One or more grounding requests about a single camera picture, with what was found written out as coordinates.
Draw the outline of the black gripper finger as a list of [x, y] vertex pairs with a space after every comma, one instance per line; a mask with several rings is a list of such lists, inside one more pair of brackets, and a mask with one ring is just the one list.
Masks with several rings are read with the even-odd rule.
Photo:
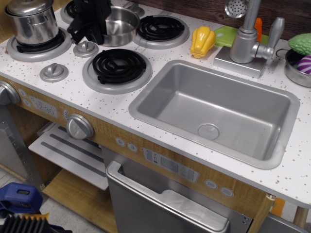
[[96, 21], [82, 22], [80, 18], [74, 18], [67, 32], [71, 35], [74, 44], [79, 44], [85, 37], [88, 41], [97, 43], [93, 29], [97, 27]]
[[94, 21], [90, 26], [90, 38], [91, 42], [98, 45], [104, 43], [104, 36], [107, 34], [106, 22]]

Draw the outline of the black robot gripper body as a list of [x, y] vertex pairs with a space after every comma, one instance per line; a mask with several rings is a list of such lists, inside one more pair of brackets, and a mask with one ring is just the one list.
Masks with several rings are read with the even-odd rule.
[[98, 24], [100, 29], [106, 29], [106, 19], [112, 13], [110, 0], [74, 0], [76, 15], [74, 26]]

